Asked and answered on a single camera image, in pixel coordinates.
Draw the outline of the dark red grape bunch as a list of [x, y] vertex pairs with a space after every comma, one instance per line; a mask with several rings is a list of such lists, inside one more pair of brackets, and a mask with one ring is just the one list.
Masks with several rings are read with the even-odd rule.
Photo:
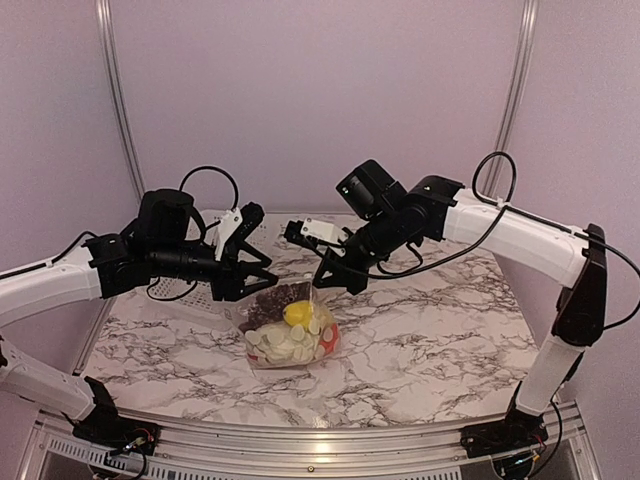
[[266, 324], [284, 320], [284, 309], [297, 301], [311, 298], [311, 284], [296, 282], [270, 287], [259, 292], [242, 311], [243, 322], [239, 325], [242, 333], [257, 330]]

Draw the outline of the yellow banana piece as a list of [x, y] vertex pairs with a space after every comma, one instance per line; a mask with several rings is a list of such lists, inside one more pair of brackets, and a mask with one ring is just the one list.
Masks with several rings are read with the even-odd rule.
[[304, 329], [307, 329], [313, 318], [312, 302], [309, 300], [300, 300], [287, 305], [283, 310], [283, 318], [291, 327], [300, 325]]

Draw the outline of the clear zip top bag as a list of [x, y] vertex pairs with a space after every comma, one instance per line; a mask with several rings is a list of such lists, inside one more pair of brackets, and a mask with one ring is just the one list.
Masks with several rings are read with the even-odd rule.
[[254, 369], [307, 366], [340, 347], [338, 322], [309, 278], [262, 290], [235, 304], [229, 315]]

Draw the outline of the white cauliflower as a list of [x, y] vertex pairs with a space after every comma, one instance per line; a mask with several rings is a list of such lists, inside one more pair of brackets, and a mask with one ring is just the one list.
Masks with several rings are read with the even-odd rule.
[[246, 352], [259, 357], [259, 363], [253, 364], [256, 368], [303, 366], [332, 354], [324, 355], [319, 341], [324, 328], [337, 322], [324, 305], [312, 304], [313, 318], [307, 329], [291, 327], [283, 320], [244, 333]]

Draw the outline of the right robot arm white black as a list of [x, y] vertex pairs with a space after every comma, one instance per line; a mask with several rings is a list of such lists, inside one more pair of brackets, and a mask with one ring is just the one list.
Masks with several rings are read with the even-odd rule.
[[375, 263], [425, 239], [460, 242], [468, 251], [484, 249], [561, 285], [550, 333], [495, 428], [502, 446], [519, 446], [604, 332], [608, 275], [602, 229], [556, 224], [440, 176], [427, 176], [405, 190], [388, 176], [354, 172], [338, 190], [365, 223], [349, 233], [331, 223], [303, 221], [304, 239], [327, 249], [314, 277], [318, 288], [343, 287], [356, 295], [372, 279]]

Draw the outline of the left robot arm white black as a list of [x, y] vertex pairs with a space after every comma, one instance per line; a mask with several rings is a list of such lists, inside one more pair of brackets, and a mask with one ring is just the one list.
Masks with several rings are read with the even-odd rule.
[[[1, 276], [1, 324], [95, 299], [109, 299], [155, 279], [207, 283], [216, 301], [236, 302], [275, 285], [271, 261], [255, 252], [247, 262], [218, 254], [197, 240], [152, 245], [109, 234], [87, 240], [60, 258], [27, 265]], [[1, 342], [1, 388], [86, 423], [106, 445], [125, 438], [126, 423], [104, 385], [53, 368]]]

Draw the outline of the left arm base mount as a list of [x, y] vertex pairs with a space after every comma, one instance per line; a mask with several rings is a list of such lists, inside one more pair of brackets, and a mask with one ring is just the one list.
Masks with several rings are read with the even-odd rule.
[[96, 404], [83, 420], [71, 420], [73, 435], [110, 449], [110, 455], [139, 453], [151, 456], [160, 426], [153, 422], [123, 417], [111, 404]]

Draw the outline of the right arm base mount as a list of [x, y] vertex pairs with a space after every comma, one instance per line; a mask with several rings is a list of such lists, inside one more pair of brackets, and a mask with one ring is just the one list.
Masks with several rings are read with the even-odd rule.
[[460, 444], [469, 458], [542, 445], [548, 433], [542, 415], [533, 416], [511, 405], [500, 420], [465, 426]]

